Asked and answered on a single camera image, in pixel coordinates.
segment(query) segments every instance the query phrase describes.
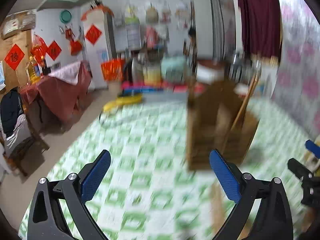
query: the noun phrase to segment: red paper decoration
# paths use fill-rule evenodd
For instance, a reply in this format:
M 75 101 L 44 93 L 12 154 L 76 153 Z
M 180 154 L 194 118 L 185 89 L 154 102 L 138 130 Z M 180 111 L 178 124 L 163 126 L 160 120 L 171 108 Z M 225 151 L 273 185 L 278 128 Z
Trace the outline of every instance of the red paper decoration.
M 92 45 L 95 45 L 101 34 L 102 31 L 100 31 L 96 26 L 92 24 L 85 37 L 88 41 L 91 42 Z
M 23 51 L 19 48 L 17 44 L 14 44 L 14 46 L 10 49 L 9 53 L 4 58 L 4 60 L 10 68 L 16 70 L 23 57 Z
M 61 48 L 59 47 L 59 45 L 56 43 L 56 41 L 53 41 L 50 46 L 48 47 L 48 55 L 54 60 L 56 60 L 56 58 L 59 56 L 61 52 Z

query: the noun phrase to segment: concrete floor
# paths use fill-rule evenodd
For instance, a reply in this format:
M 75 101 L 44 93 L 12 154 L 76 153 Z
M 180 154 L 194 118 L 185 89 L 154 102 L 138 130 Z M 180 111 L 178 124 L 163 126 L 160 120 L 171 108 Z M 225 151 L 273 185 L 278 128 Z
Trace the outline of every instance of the concrete floor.
M 22 166 L 30 174 L 22 178 L 17 174 L 6 174 L 0 185 L 0 208 L 11 226 L 19 229 L 23 215 L 32 199 L 38 180 L 46 176 L 54 164 L 60 159 L 67 148 L 100 114 L 102 106 L 116 98 L 117 87 L 109 87 L 109 90 L 97 90 L 93 95 L 93 102 L 69 131 L 63 134 L 47 134 L 44 140 L 50 149 L 41 154 L 30 149 L 22 162 Z

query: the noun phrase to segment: metal pivot bolt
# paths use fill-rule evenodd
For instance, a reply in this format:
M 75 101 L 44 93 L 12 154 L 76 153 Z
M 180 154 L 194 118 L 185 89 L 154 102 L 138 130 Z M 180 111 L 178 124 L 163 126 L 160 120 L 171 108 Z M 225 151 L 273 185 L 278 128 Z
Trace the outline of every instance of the metal pivot bolt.
M 245 179 L 252 179 L 252 175 L 250 174 L 250 173 L 245 173 L 245 174 L 243 174 L 243 177 L 245 178 Z
M 275 182 L 276 184 L 280 184 L 280 183 L 281 183 L 281 179 L 279 179 L 279 178 L 277 178 L 277 177 L 274 178 L 273 180 L 274 180 L 274 182 Z
M 40 183 L 40 184 L 44 184 L 46 181 L 47 181 L 46 178 L 41 178 L 41 179 L 39 179 L 39 183 Z
M 76 177 L 77 177 L 77 174 L 71 173 L 71 174 L 68 176 L 68 179 L 74 180 Z

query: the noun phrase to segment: pink cloth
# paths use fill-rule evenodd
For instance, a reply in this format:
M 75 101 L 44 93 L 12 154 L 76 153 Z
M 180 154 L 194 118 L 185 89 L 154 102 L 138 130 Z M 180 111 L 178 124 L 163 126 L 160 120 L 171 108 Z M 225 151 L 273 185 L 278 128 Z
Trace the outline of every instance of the pink cloth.
M 78 84 L 71 85 L 55 77 L 45 76 L 36 84 L 23 87 L 20 95 L 28 106 L 39 93 L 51 112 L 61 121 L 67 122 L 72 116 L 77 99 L 86 95 L 90 82 L 91 75 L 81 62 Z

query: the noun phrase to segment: white cloth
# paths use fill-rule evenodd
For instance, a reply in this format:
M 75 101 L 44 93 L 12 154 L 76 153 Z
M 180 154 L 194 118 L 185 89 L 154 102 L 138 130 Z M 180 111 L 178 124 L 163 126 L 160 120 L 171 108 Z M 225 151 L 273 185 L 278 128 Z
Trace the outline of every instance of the white cloth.
M 78 84 L 80 65 L 81 61 L 71 63 L 51 72 L 48 76 L 55 77 L 71 85 L 76 85 Z

